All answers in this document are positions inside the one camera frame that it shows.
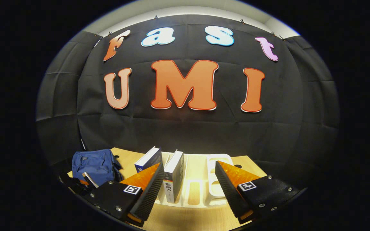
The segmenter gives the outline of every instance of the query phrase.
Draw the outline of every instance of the pink letter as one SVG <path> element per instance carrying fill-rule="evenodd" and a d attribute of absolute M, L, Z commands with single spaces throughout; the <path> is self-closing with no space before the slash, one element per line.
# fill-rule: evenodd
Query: pink letter
<path fill-rule="evenodd" d="M 107 101 L 109 105 L 115 109 L 122 109 L 128 105 L 129 101 L 129 87 L 128 87 L 128 76 L 131 74 L 130 68 L 122 69 L 118 72 L 121 78 L 121 98 L 115 98 L 113 93 L 113 80 L 115 79 L 115 73 L 109 73 L 104 77 L 105 81 L 105 92 L 107 94 Z"/>
<path fill-rule="evenodd" d="M 274 55 L 271 50 L 271 48 L 273 48 L 273 45 L 270 44 L 266 40 L 266 38 L 255 38 L 255 40 L 261 43 L 263 53 L 266 55 L 266 57 L 268 57 L 272 61 L 278 61 L 278 56 Z"/>

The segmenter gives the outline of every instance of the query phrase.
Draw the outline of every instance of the ceiling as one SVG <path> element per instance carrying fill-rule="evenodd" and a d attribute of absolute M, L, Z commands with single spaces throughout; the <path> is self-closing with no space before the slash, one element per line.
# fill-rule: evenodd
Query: ceiling
<path fill-rule="evenodd" d="M 203 6 L 226 10 L 263 24 L 272 18 L 265 12 L 236 0 L 138 0 L 109 12 L 97 21 L 88 25 L 84 31 L 97 34 L 98 32 L 102 32 L 117 23 L 123 22 L 132 17 L 159 9 L 178 6 Z"/>

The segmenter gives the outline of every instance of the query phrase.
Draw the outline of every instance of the orange letter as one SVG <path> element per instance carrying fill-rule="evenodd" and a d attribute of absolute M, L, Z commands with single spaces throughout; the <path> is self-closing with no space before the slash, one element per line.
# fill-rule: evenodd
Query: orange letter
<path fill-rule="evenodd" d="M 197 61 L 184 78 L 175 62 L 160 60 L 151 65 L 156 70 L 155 99 L 151 102 L 153 108 L 170 108 L 171 101 L 166 98 L 168 90 L 177 107 L 182 108 L 191 90 L 194 89 L 188 106 L 194 110 L 213 110 L 213 77 L 218 64 L 209 60 Z"/>
<path fill-rule="evenodd" d="M 248 84 L 245 102 L 241 105 L 241 109 L 246 112 L 260 112 L 262 110 L 262 105 L 260 104 L 261 83 L 265 78 L 265 74 L 253 68 L 245 68 L 243 72 L 248 78 Z"/>
<path fill-rule="evenodd" d="M 112 58 L 116 54 L 115 48 L 119 48 L 121 46 L 122 41 L 124 40 L 124 36 L 128 36 L 129 33 L 131 33 L 131 31 L 127 30 L 109 41 L 109 47 L 107 55 L 104 57 L 104 62 Z"/>
<path fill-rule="evenodd" d="M 109 73 L 104 77 L 105 81 L 105 92 L 107 94 L 107 101 L 109 105 L 115 109 L 122 109 L 128 105 L 129 101 L 129 88 L 128 88 L 128 76 L 131 74 L 130 68 L 122 69 L 118 72 L 118 76 L 121 78 L 121 98 L 115 98 L 113 93 L 113 80 L 115 79 L 115 73 Z"/>

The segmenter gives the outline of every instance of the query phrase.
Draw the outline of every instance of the letter m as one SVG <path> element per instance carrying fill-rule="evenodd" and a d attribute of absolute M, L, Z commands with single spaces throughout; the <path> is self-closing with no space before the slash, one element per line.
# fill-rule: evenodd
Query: letter m
<path fill-rule="evenodd" d="M 166 109 L 172 102 L 167 99 L 168 90 L 177 107 L 182 108 L 191 93 L 193 96 L 188 106 L 194 110 L 214 110 L 213 78 L 218 64 L 209 60 L 194 63 L 184 78 L 173 60 L 160 60 L 151 65 L 156 71 L 155 99 L 151 107 Z"/>

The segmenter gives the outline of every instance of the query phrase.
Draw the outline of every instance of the blue bag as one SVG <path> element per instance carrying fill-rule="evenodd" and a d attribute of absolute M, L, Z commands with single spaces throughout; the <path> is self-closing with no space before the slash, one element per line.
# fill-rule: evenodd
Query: blue bag
<path fill-rule="evenodd" d="M 72 157 L 72 176 L 85 181 L 82 174 L 86 172 L 98 186 L 109 180 L 122 181 L 121 168 L 110 149 L 75 152 Z"/>

